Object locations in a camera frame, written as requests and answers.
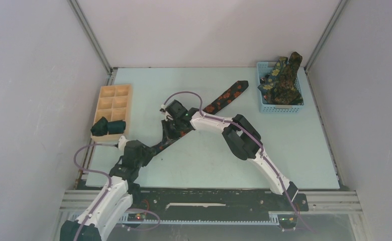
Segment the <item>black orange-flower tie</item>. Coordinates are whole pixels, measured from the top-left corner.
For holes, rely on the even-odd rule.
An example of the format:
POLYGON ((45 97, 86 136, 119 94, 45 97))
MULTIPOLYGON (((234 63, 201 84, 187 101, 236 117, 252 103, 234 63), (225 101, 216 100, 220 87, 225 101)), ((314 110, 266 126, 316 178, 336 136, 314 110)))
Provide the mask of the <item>black orange-flower tie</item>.
MULTIPOLYGON (((247 80, 238 80, 230 88, 224 91, 218 98, 216 98, 211 104, 207 105, 203 111, 208 114, 217 114, 219 111, 228 106, 232 101, 239 97, 247 88, 249 83, 247 80)), ((170 122, 166 120, 161 121, 162 124, 162 140, 153 145, 152 149, 154 154, 158 155, 166 148, 174 144, 180 138, 185 136, 194 128, 190 124, 185 124, 183 129, 174 129, 170 122)))

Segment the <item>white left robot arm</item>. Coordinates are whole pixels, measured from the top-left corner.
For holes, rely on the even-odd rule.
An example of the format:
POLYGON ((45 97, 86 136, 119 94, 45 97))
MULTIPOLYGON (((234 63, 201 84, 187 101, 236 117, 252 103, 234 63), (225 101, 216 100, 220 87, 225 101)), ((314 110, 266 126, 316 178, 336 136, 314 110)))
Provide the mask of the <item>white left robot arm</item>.
POLYGON ((65 221, 60 240, 107 240, 126 212, 136 214, 138 219, 152 215, 160 223, 160 217, 149 207, 138 208, 142 196, 140 185, 135 183, 140 169, 155 156, 155 150, 138 140, 119 140, 114 146, 123 152, 118 161, 108 173, 96 171, 107 182, 80 216, 65 221))

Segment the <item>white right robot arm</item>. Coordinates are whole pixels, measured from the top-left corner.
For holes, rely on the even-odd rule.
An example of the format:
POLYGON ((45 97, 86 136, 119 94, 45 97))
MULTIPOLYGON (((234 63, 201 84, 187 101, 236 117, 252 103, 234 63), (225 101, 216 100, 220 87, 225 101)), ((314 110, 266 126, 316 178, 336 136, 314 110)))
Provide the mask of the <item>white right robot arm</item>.
POLYGON ((244 116, 227 118, 197 108, 186 109, 177 100, 161 105, 160 111, 165 114, 166 128, 174 137, 193 130, 221 134, 235 157, 252 163, 267 179, 271 192, 276 194, 278 208, 288 210, 295 204, 299 189, 269 158, 259 132, 244 116))

